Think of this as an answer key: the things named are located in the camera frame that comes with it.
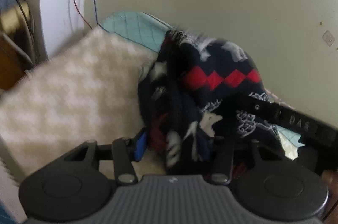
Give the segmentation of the navy reindeer pattern sweater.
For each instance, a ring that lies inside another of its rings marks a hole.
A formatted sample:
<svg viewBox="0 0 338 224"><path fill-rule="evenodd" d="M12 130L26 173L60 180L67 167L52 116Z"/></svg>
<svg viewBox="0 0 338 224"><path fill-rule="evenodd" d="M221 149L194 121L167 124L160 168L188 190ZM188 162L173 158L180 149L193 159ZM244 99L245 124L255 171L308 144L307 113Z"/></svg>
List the navy reindeer pattern sweater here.
<svg viewBox="0 0 338 224"><path fill-rule="evenodd" d="M242 96L268 96L254 61L233 42L167 31L139 79L138 96L150 148L168 174L208 175L216 138L224 150L235 138L253 137L283 153L275 125L237 108Z"/></svg>

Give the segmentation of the pink wall sticker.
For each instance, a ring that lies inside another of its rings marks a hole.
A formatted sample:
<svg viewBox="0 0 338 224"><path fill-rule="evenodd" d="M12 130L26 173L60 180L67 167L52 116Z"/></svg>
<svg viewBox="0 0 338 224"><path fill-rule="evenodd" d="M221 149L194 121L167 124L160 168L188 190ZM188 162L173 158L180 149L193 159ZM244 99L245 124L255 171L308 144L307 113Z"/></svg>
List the pink wall sticker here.
<svg viewBox="0 0 338 224"><path fill-rule="evenodd" d="M324 34L323 34L323 40L325 41L325 43L328 46L332 46L333 43L335 42L335 38L334 36L331 34L331 32L329 30L327 30Z"/></svg>

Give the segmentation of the teal quilted mattress pad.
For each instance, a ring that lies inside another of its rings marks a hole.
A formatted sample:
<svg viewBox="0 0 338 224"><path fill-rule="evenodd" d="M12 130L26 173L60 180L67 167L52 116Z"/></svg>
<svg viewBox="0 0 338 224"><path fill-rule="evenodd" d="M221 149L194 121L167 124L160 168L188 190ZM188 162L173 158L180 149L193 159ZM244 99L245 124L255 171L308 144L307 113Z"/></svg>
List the teal quilted mattress pad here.
<svg viewBox="0 0 338 224"><path fill-rule="evenodd" d="M102 30L159 52L166 32L173 27L153 15L135 11L113 13L100 23Z"/></svg>

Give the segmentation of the beige zigzag patterned bedsheet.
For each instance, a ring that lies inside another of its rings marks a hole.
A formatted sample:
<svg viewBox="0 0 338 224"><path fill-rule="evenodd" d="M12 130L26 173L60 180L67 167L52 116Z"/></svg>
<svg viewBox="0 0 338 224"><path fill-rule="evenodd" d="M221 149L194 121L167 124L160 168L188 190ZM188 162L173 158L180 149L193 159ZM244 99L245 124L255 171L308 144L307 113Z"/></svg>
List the beige zigzag patterned bedsheet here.
<svg viewBox="0 0 338 224"><path fill-rule="evenodd" d="M144 126L142 69L154 52L94 29L1 97L3 160L16 181L87 140L110 144Z"/></svg>

